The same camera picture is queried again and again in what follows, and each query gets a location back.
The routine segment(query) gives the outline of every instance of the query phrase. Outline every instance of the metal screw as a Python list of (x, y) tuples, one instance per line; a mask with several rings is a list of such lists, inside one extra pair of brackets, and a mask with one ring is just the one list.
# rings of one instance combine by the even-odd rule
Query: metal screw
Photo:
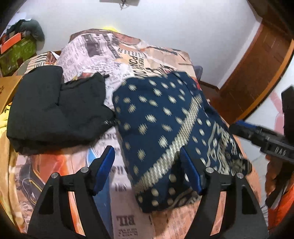
[(237, 177), (238, 177), (238, 178), (244, 178), (244, 175), (243, 175), (241, 172), (238, 172), (238, 173), (237, 173)]
[(88, 167), (82, 167), (81, 168), (81, 172), (83, 172), (83, 173), (86, 173), (88, 171), (89, 171), (89, 168)]
[(206, 168), (206, 172), (208, 172), (208, 173), (213, 173), (213, 171), (214, 171), (214, 169), (211, 167)]
[(56, 172), (52, 173), (52, 174), (51, 174), (51, 177), (52, 177), (52, 178), (57, 178), (57, 177), (58, 177), (58, 173), (56, 173)]

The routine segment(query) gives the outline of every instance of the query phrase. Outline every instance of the green box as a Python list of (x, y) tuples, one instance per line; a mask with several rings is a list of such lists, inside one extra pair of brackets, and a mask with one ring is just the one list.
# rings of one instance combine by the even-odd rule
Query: green box
[(31, 38), (23, 38), (0, 55), (0, 69), (3, 76), (12, 75), (22, 64), (36, 53), (36, 43)]

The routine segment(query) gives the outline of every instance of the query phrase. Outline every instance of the bedsheet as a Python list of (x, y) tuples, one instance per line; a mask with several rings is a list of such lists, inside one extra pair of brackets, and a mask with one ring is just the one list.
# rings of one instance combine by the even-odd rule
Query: bedsheet
[[(59, 59), (56, 59), (51, 52), (46, 52), (24, 64), (15, 74), (25, 74), (35, 67), (47, 64), (59, 65), (64, 69), (64, 82), (89, 77), (97, 71), (109, 74), (106, 79), (104, 104), (112, 109), (112, 93), (127, 77), (165, 75), (172, 70), (179, 70), (187, 72), (197, 83), (187, 53), (151, 46), (143, 40), (102, 29), (90, 29), (73, 34), (70, 42), (62, 49)], [(107, 145), (112, 145), (115, 148), (116, 158), (108, 181), (94, 199), (110, 235), (115, 239), (184, 238), (200, 199), (176, 209), (152, 214), (142, 213), (128, 179), (120, 141), (117, 129), (112, 127), (88, 147), (77, 146), (29, 157), (18, 155), (15, 165), (11, 167), (14, 168), (14, 183), (21, 210), (21, 215), (18, 213), (18, 216), (23, 219), (16, 223), (19, 230), (27, 231), (36, 201), (51, 173), (59, 172), (61, 175), (75, 173), (99, 157)], [(260, 184), (254, 169), (247, 179), (260, 200)], [(83, 235), (74, 193), (70, 193), (69, 197), (75, 229)], [(222, 193), (212, 234), (220, 229), (224, 203), (225, 193)]]

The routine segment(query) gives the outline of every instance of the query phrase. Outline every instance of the wooden door frame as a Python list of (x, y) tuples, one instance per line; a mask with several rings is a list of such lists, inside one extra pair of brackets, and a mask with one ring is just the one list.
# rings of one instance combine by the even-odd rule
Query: wooden door frame
[(257, 97), (257, 99), (236, 119), (237, 120), (243, 120), (248, 118), (253, 111), (267, 98), (267, 96), (272, 92), (272, 90), (275, 88), (276, 84), (280, 81), (283, 74), (287, 70), (287, 67), (292, 59), (294, 51), (294, 40), (291, 40), (290, 46), (288, 48), (288, 51), (285, 55), (285, 58), (280, 65), (279, 69), (277, 70), (274, 77), (269, 82), (268, 86), (264, 89), (264, 91)]
[(231, 79), (233, 79), (235, 77), (235, 75), (237, 74), (237, 72), (239, 71), (239, 69), (242, 67), (244, 61), (246, 60), (246, 58), (249, 56), (251, 50), (253, 49), (261, 31), (263, 29), (263, 22), (261, 22), (255, 36), (254, 36), (254, 39), (253, 41), (251, 42), (250, 46), (248, 47), (246, 53), (244, 54), (244, 56), (242, 57), (242, 59), (240, 60), (240, 62), (238, 63), (238, 65), (236, 66), (236, 68), (234, 69), (234, 71), (232, 72), (232, 74), (230, 75), (230, 77), (227, 79), (227, 81), (223, 84), (223, 86), (219, 89), (219, 93), (222, 94), (226, 88), (228, 87)]

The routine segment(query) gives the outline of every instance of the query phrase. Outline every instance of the blue pattern cloth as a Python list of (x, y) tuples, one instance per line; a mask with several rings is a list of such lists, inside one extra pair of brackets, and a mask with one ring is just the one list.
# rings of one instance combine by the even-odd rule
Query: blue pattern cloth
[(126, 79), (113, 94), (137, 202), (143, 212), (179, 207), (197, 200), (179, 160), (181, 146), (191, 157), (222, 174), (251, 171), (227, 125), (185, 72)]

